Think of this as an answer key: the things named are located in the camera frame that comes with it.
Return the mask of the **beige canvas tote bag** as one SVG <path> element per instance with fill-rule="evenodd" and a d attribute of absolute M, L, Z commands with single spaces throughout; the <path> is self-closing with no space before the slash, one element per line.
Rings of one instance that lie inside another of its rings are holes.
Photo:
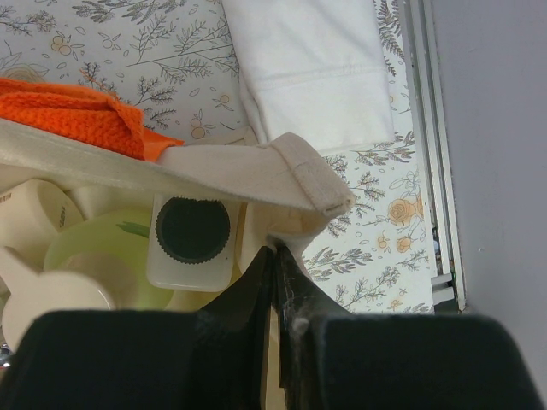
<path fill-rule="evenodd" d="M 246 204 L 243 274 L 258 251 L 297 260 L 329 222 L 351 210 L 348 185 L 304 139 L 263 145 L 193 144 L 143 126 L 142 112 L 85 86 L 1 82 L 1 161 L 51 176 Z"/>

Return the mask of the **floral table mat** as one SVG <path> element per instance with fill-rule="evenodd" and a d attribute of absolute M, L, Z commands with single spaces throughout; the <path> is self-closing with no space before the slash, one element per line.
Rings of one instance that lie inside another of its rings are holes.
<path fill-rule="evenodd" d="M 430 313 L 433 242 L 410 113 L 399 7 L 374 5 L 395 137 L 328 157 L 356 205 L 306 249 L 314 281 L 355 313 Z M 153 131 L 206 141 L 245 126 L 219 1 L 4 1 L 1 74 L 85 85 L 140 108 Z"/>

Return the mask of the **beige jar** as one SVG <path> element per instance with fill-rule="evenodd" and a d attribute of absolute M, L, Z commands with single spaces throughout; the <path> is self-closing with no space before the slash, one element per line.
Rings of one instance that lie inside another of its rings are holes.
<path fill-rule="evenodd" d="M 84 220 L 56 185 L 30 179 L 1 194 L 1 244 L 40 259 L 65 229 Z"/>

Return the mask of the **white bottle black cap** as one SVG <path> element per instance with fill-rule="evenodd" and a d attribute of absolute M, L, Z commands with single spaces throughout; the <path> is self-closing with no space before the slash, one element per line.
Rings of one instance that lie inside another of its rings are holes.
<path fill-rule="evenodd" d="M 231 282 L 240 202 L 154 196 L 146 276 L 156 287 L 219 292 Z"/>

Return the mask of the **white folded cloth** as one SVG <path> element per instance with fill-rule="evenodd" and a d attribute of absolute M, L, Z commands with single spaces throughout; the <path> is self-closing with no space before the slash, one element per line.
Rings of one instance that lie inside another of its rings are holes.
<path fill-rule="evenodd" d="M 394 138 L 372 1 L 225 1 L 241 100 L 258 140 L 327 154 Z"/>

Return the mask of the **green pump bottle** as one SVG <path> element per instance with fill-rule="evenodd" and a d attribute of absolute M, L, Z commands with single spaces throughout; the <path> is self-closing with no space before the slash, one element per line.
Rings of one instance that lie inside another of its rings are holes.
<path fill-rule="evenodd" d="M 49 246 L 42 267 L 10 247 L 1 249 L 9 290 L 2 333 L 16 350 L 38 317 L 59 310 L 162 310 L 172 291 L 146 277 L 150 213 L 124 209 L 68 228 Z"/>

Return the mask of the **aluminium rail frame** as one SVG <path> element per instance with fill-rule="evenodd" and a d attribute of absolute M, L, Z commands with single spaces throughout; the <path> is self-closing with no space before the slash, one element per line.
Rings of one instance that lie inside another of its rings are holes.
<path fill-rule="evenodd" d="M 467 307 L 465 278 L 456 222 L 450 152 L 445 125 L 439 54 L 431 1 L 400 1 L 405 61 L 415 136 L 427 188 L 435 272 L 437 312 L 462 313 Z"/>

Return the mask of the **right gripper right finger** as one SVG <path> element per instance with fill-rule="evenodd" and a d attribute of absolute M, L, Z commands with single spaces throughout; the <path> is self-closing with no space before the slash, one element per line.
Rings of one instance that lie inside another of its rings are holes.
<path fill-rule="evenodd" d="M 496 321 L 350 313 L 275 257 L 280 383 L 290 409 L 535 409 L 520 350 Z"/>

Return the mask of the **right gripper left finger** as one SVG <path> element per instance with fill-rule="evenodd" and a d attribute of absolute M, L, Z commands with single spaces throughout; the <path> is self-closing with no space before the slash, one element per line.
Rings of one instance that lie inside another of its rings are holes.
<path fill-rule="evenodd" d="M 190 313 L 47 313 L 1 382 L 4 409 L 260 409 L 274 254 Z"/>

